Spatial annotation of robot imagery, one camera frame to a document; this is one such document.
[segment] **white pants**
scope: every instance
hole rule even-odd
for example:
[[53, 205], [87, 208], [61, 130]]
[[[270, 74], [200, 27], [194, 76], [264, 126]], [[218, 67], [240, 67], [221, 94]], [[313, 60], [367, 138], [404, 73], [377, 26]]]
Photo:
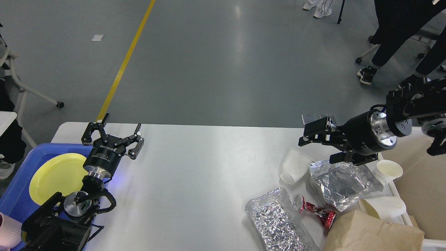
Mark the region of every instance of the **white pants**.
[[316, 12], [321, 13], [322, 15], [326, 15], [330, 9], [331, 4], [333, 3], [334, 0], [305, 0], [305, 2], [313, 5], [317, 2], [319, 2], [319, 4], [317, 5], [317, 9]]

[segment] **white table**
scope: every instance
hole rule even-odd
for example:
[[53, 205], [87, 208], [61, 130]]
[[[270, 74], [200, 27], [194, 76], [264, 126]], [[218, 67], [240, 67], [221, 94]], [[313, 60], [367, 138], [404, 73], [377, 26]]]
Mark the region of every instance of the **white table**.
[[[64, 123], [52, 142], [81, 143], [86, 126]], [[105, 130], [123, 138], [135, 127], [109, 123]], [[320, 205], [306, 188], [306, 176], [287, 185], [279, 166], [291, 147], [315, 161], [338, 152], [320, 144], [298, 147], [301, 128], [142, 125], [141, 133], [145, 144], [138, 158], [123, 157], [108, 185], [117, 207], [96, 217], [105, 229], [87, 250], [263, 251], [244, 211], [247, 201], [282, 186], [292, 198], [300, 193]], [[389, 195], [385, 186], [378, 196]], [[300, 216], [322, 247], [326, 236], [318, 219]]]
[[16, 117], [17, 113], [15, 112], [0, 111], [0, 136], [6, 131]]

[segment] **white paper cup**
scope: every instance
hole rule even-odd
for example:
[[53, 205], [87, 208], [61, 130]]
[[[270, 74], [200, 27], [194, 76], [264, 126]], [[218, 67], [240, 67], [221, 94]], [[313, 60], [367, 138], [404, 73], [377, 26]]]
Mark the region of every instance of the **white paper cup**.
[[385, 222], [389, 222], [406, 212], [404, 201], [392, 196], [361, 199], [358, 204], [362, 212]]
[[403, 169], [401, 166], [391, 160], [383, 159], [378, 161], [376, 169], [374, 171], [375, 177], [381, 183], [388, 183], [403, 175]]
[[307, 155], [291, 148], [279, 169], [279, 176], [289, 185], [295, 184], [308, 170], [308, 165], [314, 161]]

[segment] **blue tray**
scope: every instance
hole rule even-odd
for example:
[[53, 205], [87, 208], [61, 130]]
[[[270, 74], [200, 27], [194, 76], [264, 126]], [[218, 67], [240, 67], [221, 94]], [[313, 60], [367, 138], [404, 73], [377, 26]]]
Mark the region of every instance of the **blue tray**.
[[[29, 183], [34, 173], [45, 162], [58, 155], [79, 153], [87, 157], [91, 148], [92, 146], [83, 146], [81, 144], [55, 143], [44, 143], [33, 148], [0, 198], [0, 212], [23, 223], [26, 218], [39, 208], [39, 205], [29, 196]], [[20, 242], [19, 245], [11, 250], [20, 250], [24, 246], [25, 243]]]

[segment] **black pants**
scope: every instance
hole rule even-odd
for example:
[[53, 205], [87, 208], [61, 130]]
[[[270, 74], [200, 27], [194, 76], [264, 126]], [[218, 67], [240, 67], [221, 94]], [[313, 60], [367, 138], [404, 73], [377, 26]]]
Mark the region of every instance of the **black pants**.
[[[375, 0], [379, 28], [371, 41], [381, 44], [372, 63], [383, 66], [429, 20], [446, 9], [446, 0], [436, 5], [432, 0]], [[446, 32], [443, 31], [432, 50], [420, 62], [417, 71], [427, 75], [446, 59]]]
[[[14, 104], [10, 101], [4, 87], [4, 81], [0, 79], [0, 111], [12, 112]], [[15, 163], [23, 158], [26, 144], [22, 141], [22, 128], [17, 120], [6, 129], [0, 136], [0, 154], [4, 155], [1, 159], [8, 163]]]

